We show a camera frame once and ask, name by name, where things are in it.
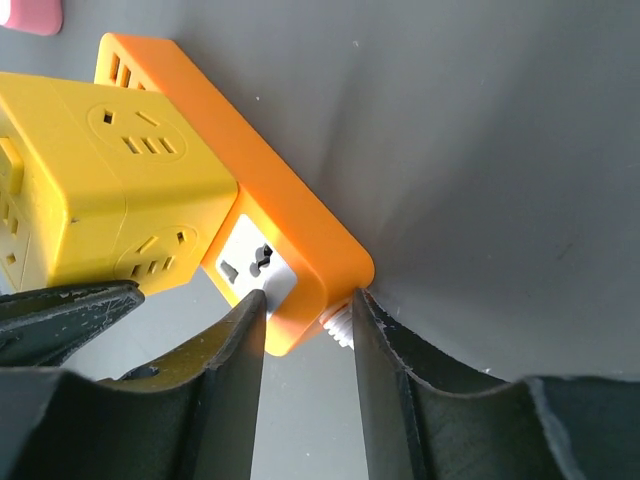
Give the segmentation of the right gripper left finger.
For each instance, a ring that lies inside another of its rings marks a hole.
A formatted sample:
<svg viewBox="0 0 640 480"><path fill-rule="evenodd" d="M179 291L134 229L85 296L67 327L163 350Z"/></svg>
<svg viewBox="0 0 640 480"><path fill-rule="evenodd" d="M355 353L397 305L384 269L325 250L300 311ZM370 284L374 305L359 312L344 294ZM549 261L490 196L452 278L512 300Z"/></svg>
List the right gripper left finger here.
<svg viewBox="0 0 640 480"><path fill-rule="evenodd" d="M53 367L1 372L5 479L246 479L266 297L117 380Z"/></svg>

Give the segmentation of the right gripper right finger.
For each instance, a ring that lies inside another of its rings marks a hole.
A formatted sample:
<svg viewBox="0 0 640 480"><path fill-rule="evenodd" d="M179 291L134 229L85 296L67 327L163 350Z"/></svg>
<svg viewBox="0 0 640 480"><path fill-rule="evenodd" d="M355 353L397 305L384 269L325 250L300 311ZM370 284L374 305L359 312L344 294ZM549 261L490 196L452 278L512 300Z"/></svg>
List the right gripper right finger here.
<svg viewBox="0 0 640 480"><path fill-rule="evenodd" d="M504 381L447 355L360 290L354 353L373 479L635 479L639 382Z"/></svg>

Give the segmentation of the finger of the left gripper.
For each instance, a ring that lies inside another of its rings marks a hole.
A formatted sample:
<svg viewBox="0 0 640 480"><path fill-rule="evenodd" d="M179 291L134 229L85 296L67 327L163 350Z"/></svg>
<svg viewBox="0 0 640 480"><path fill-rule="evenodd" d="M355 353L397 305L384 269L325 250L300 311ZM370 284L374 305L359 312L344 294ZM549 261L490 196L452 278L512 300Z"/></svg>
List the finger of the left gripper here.
<svg viewBox="0 0 640 480"><path fill-rule="evenodd" d="M144 301L130 280L3 294L1 366L59 367Z"/></svg>

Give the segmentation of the pink triangular socket board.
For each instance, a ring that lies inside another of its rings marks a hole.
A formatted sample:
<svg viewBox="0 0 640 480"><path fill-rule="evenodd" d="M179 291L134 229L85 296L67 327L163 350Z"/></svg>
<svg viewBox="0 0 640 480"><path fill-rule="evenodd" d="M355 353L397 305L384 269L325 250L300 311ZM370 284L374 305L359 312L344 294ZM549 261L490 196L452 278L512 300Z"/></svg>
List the pink triangular socket board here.
<svg viewBox="0 0 640 480"><path fill-rule="evenodd" d="M39 36L56 35L62 28L61 0L1 0L1 26Z"/></svg>

